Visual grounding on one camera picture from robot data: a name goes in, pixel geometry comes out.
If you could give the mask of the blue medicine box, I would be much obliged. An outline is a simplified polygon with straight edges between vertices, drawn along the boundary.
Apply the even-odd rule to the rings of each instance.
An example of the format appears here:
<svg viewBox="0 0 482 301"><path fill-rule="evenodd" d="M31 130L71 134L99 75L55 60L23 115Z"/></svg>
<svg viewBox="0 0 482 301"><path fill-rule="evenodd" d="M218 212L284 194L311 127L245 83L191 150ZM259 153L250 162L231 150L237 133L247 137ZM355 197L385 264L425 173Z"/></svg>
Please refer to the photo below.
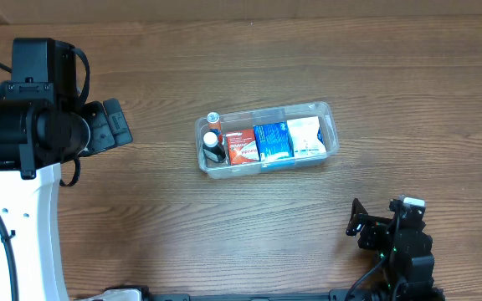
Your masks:
<svg viewBox="0 0 482 301"><path fill-rule="evenodd" d="M291 158L290 133L285 121L255 125L254 136L261 161L277 161Z"/></svg>

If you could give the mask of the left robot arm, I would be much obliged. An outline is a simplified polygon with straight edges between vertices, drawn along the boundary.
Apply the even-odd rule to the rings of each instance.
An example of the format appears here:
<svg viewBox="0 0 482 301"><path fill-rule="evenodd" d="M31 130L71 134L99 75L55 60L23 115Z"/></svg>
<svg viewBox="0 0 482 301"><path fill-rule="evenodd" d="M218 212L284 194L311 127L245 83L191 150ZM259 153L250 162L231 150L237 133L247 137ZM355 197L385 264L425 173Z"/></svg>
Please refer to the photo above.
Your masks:
<svg viewBox="0 0 482 301"><path fill-rule="evenodd" d="M85 53L52 38L13 41L0 84L0 300L66 300L57 206L61 166L94 153L105 113L78 84Z"/></svg>

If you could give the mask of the white medicine box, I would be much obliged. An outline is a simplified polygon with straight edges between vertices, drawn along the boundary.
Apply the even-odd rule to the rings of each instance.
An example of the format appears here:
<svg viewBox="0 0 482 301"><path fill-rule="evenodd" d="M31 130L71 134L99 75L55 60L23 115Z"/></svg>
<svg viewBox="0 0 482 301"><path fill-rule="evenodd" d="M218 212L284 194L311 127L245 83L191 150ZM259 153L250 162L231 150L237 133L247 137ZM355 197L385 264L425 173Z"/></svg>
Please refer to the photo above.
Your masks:
<svg viewBox="0 0 482 301"><path fill-rule="evenodd" d="M326 153L317 116L287 121L295 158L318 156Z"/></svg>

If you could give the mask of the orange vitamin tube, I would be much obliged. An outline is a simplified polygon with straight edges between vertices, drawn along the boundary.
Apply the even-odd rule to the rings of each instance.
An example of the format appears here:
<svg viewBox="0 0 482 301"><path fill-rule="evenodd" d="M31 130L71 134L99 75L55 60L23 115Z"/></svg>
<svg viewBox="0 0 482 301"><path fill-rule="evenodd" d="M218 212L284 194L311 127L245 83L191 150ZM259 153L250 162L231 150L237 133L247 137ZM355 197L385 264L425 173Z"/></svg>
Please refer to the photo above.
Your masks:
<svg viewBox="0 0 482 301"><path fill-rule="evenodd" d="M218 141L223 143L223 133L220 121L220 115L217 112L210 112L207 115L208 127L217 137Z"/></svg>

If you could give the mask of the dark syrup bottle white cap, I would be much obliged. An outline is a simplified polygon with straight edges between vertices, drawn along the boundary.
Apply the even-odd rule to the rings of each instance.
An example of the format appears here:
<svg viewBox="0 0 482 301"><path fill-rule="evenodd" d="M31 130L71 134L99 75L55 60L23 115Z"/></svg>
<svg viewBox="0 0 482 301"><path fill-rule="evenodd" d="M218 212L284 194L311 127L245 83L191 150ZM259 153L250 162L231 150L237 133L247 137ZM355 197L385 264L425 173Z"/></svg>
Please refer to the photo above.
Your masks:
<svg viewBox="0 0 482 301"><path fill-rule="evenodd" d="M226 153L223 144L218 140L218 136L209 131L203 136L203 153L211 161L216 163L224 163L226 161Z"/></svg>

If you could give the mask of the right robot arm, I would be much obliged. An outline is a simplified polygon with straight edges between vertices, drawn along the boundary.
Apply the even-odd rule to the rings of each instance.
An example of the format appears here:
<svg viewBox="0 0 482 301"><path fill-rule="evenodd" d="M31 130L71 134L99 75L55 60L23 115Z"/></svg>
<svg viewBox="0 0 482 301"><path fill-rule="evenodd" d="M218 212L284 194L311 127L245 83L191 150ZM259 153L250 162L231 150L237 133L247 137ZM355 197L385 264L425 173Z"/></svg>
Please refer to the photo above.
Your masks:
<svg viewBox="0 0 482 301"><path fill-rule="evenodd" d="M376 217L359 199L351 204L346 235L358 236L358 247L372 250L377 263L360 276L345 300L442 301L443 290L434 286L433 239L423 229L426 202L401 195L389 201L393 217Z"/></svg>

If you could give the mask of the red medicine box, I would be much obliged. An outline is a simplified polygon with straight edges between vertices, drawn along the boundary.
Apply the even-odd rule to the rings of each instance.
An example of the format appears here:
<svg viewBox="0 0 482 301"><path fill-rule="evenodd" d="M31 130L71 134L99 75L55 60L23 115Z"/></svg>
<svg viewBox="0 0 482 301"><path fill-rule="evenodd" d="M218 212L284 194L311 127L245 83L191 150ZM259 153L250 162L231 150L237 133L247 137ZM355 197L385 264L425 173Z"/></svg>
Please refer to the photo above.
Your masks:
<svg viewBox="0 0 482 301"><path fill-rule="evenodd" d="M228 132L225 137L231 165L259 161L259 151L252 129Z"/></svg>

